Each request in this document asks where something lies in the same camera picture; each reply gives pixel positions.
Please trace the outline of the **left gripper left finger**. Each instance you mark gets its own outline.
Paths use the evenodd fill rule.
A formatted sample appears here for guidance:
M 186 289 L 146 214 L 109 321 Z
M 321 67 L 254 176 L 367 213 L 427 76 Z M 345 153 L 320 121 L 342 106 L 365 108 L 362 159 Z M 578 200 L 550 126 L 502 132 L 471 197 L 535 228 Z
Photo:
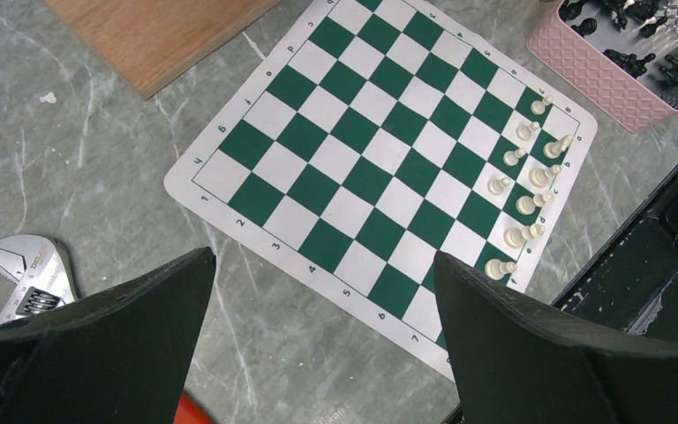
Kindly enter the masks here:
M 0 423 L 171 423 L 216 270 L 202 247 L 0 325 Z

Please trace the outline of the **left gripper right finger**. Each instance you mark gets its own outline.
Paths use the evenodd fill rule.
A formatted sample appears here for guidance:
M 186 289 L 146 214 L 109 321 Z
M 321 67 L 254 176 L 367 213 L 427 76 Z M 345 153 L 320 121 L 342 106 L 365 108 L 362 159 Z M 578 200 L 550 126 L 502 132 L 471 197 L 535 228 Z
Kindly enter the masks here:
M 630 335 L 438 252 L 433 282 L 467 423 L 678 423 L 678 344 Z

